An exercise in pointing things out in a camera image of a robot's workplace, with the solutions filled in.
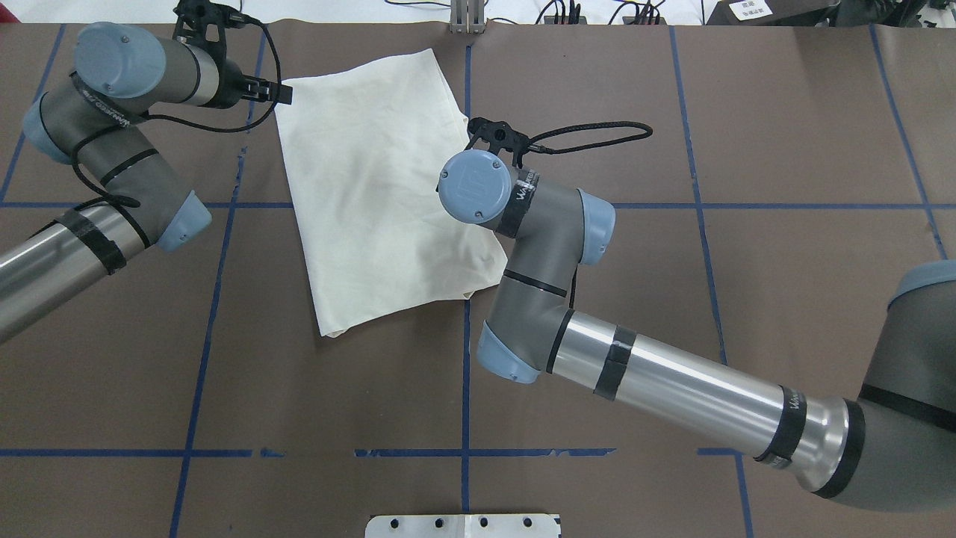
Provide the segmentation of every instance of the white cloth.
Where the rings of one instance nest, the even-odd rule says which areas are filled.
[[[285,83],[275,115],[323,336],[501,279],[494,234],[435,191],[468,137],[431,49]]]

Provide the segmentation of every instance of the white metal plate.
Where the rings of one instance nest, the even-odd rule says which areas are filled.
[[[560,521],[552,514],[376,516],[365,538],[561,538]]]

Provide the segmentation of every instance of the white surface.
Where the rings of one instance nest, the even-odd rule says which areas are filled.
[[[96,22],[109,20],[118,23],[175,22],[173,8],[176,0],[0,0],[23,22]],[[219,0],[239,8],[239,0]],[[548,3],[547,0],[489,0],[485,7],[487,18],[507,17],[530,24]],[[705,0],[709,16],[716,0]],[[296,18],[309,22],[419,22],[437,20],[447,22],[448,8],[437,6],[391,6],[382,0],[244,0],[243,11],[264,21]],[[618,8],[616,0],[584,0],[581,14],[589,24],[607,24]],[[633,15],[632,8],[624,8],[622,15]],[[701,24],[699,0],[667,0],[661,13],[670,24]]]
[[[734,2],[729,7],[737,20],[751,20],[773,15],[773,11],[764,0],[744,0]]]
[[[365,538],[560,538],[558,517],[551,514],[376,516],[365,526]],[[483,518],[487,520],[486,527],[481,526]],[[530,527],[525,527],[525,518],[532,521]],[[441,527],[435,527],[438,519],[442,520]],[[392,528],[392,520],[398,522],[396,528]]]
[[[285,82],[275,115],[322,336],[501,280],[494,234],[435,192],[468,136],[431,49]]]

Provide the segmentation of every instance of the robotic arm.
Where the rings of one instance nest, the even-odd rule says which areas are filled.
[[[171,119],[239,132],[268,116],[218,129],[149,115],[151,105],[228,108],[246,99],[269,101],[272,112],[276,103],[292,101],[292,88],[244,76],[226,56],[227,28],[262,23],[208,0],[182,0],[174,11],[179,19],[173,39],[108,22],[83,29],[70,82],[44,94],[27,113],[26,137],[55,161],[73,165],[100,197],[67,211],[0,256],[0,343],[144,249],[158,244],[175,250],[211,221],[189,182],[146,140],[137,123]],[[275,55],[270,37],[269,42]],[[80,164],[98,186],[82,174]]]
[[[528,138],[472,120],[438,193],[456,219],[514,239],[477,357],[518,383],[554,373],[796,475],[804,489],[883,511],[956,502],[956,261],[917,267],[890,303],[857,401],[813,398],[565,306],[579,263],[597,263],[611,204],[508,167]]]

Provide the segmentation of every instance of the round blue cap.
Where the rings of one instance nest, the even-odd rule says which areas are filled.
[[[30,110],[27,111],[27,115],[23,117],[23,136],[25,136],[34,147],[49,155],[54,161],[69,165],[70,156],[56,146],[53,139],[50,138],[50,133],[47,132],[47,128],[43,125],[43,118],[40,117],[41,101],[43,101],[43,97],[36,100],[33,106],[30,107]]]
[[[893,301],[899,299],[900,296],[913,290],[954,280],[956,280],[956,259],[924,263],[910,269],[900,280],[900,286],[897,288],[896,295],[893,296],[890,304],[893,304]]]
[[[191,191],[156,244],[166,252],[173,252],[205,230],[210,222],[212,214],[196,196],[196,191]]]
[[[118,99],[149,93],[166,72],[166,52],[147,30],[112,22],[84,28],[74,51],[76,72],[91,88]]]
[[[511,174],[493,153],[466,149],[448,159],[438,180],[438,196],[445,211],[467,224],[481,224],[508,205]]]
[[[483,323],[481,338],[478,339],[478,362],[495,375],[525,385],[533,383],[541,373],[519,359],[508,346],[498,340],[488,327],[488,322]]]
[[[594,265],[604,256],[604,251],[611,243],[617,216],[610,203],[581,189],[577,191],[581,194],[581,205],[584,206],[584,250],[581,251],[581,263]]]

